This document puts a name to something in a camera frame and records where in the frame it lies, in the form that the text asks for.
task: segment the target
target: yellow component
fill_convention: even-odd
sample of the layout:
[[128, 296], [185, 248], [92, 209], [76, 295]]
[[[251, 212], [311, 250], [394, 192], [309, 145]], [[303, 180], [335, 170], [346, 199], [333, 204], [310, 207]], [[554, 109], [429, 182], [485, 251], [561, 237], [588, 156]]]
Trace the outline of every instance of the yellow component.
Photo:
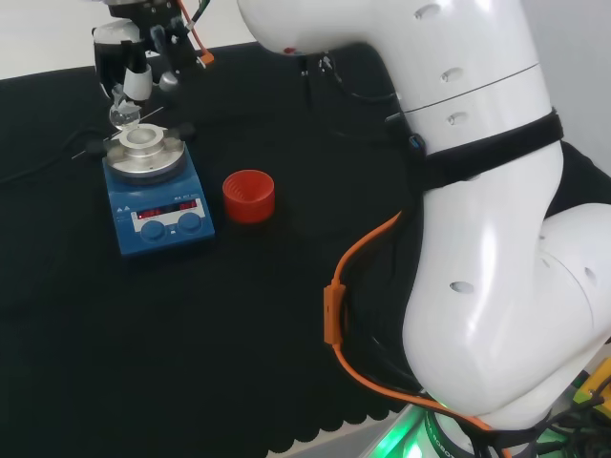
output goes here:
[[[611, 376], [611, 358], [607, 358], [599, 365], [599, 368], [596, 369], [594, 374], [592, 374], [587, 382], [583, 384], [573, 400], [578, 404], [589, 401], [592, 399], [592, 394], [609, 376]], [[611, 418], [611, 385], [602, 392], [602, 397], [606, 399], [606, 403], [596, 407], [596, 409]]]

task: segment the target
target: black strap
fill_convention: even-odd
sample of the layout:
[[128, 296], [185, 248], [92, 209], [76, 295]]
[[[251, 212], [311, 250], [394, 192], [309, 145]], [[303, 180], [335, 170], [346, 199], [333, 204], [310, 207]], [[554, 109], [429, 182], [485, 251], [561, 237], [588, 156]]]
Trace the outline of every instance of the black strap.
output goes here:
[[[406, 129], [405, 117], [392, 116], [387, 120], [389, 134], [403, 144], [402, 129]], [[420, 191], [442, 188], [458, 181], [466, 181], [477, 175], [527, 156], [562, 140], [564, 131], [560, 118], [553, 110], [545, 117], [512, 131], [457, 146], [426, 156], [426, 144], [419, 135], [409, 139], [412, 155], [410, 166], [420, 162], [416, 174]]]

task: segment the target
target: black fabric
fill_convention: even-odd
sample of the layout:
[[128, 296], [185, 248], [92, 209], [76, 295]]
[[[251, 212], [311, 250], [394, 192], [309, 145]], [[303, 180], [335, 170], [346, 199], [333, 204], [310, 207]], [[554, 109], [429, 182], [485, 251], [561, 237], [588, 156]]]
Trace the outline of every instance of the black fabric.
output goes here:
[[560, 117], [553, 111], [537, 121], [466, 145], [427, 156], [425, 190], [465, 181], [562, 140]]
[[[174, 107], [150, 122], [198, 129], [189, 147], [214, 241], [123, 260], [101, 165], [70, 161], [90, 138], [43, 174], [0, 187], [0, 455], [263, 457], [401, 408], [344, 374], [322, 325], [337, 261], [410, 192], [402, 151], [351, 139], [383, 138], [396, 106], [362, 107], [317, 79], [312, 114], [298, 60], [257, 45], [215, 56], [176, 99], [149, 107]], [[365, 65], [379, 60], [371, 51], [336, 58], [355, 92], [391, 92], [379, 65]], [[0, 179], [57, 154], [78, 128], [110, 132], [91, 68], [1, 81], [0, 102], [11, 107]], [[329, 134], [322, 114], [348, 136]], [[565, 154], [552, 210], [611, 203], [609, 178]], [[277, 190], [275, 217], [253, 230], [222, 210], [223, 181], [246, 168], [272, 175]], [[355, 291], [355, 313], [397, 352], [393, 310], [411, 290], [420, 223], [401, 232], [394, 270], [385, 245]]]

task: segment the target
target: metal rod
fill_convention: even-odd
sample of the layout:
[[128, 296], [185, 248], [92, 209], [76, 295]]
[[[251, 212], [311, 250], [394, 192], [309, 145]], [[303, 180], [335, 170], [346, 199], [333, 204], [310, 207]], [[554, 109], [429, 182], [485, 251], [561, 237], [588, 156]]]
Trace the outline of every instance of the metal rod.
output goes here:
[[[152, 116], [152, 115], [154, 115], [154, 114], [156, 114], [156, 113], [159, 113], [159, 112], [160, 112], [161, 110], [163, 110], [164, 108], [165, 108], [165, 107], [159, 107], [159, 108], [157, 108], [156, 110], [154, 110], [154, 111], [150, 112], [150, 113], [149, 113], [149, 114], [147, 114], [146, 116], [143, 116], [143, 117], [140, 119], [140, 121], [143, 121], [143, 120], [144, 120], [144, 119], [146, 119], [147, 117], [150, 117], [150, 116]], [[111, 139], [115, 138], [115, 137], [116, 137], [117, 135], [119, 135], [121, 132], [123, 132], [123, 131], [118, 131], [118, 132], [115, 132], [114, 134], [112, 134], [112, 135], [110, 135], [110, 136], [107, 136], [106, 138], [104, 138], [104, 141], [106, 141], [106, 140], [111, 140]], [[80, 152], [80, 153], [78, 153], [76, 156], [73, 156], [72, 160], [75, 160], [76, 158], [83, 156], [85, 153], [87, 153], [87, 150], [83, 150], [83, 151], [81, 151], [81, 152]]]

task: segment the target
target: blue knob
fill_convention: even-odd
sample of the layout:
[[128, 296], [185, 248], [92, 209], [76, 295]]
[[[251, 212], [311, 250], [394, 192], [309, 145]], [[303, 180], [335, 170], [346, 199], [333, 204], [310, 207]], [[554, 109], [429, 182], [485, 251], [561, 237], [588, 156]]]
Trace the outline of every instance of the blue knob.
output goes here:
[[142, 226], [140, 235], [146, 241], [160, 241], [165, 236], [165, 226], [159, 221], [149, 221]]
[[201, 228], [201, 218], [195, 213], [189, 212], [179, 219], [179, 229], [187, 234], [198, 232]]

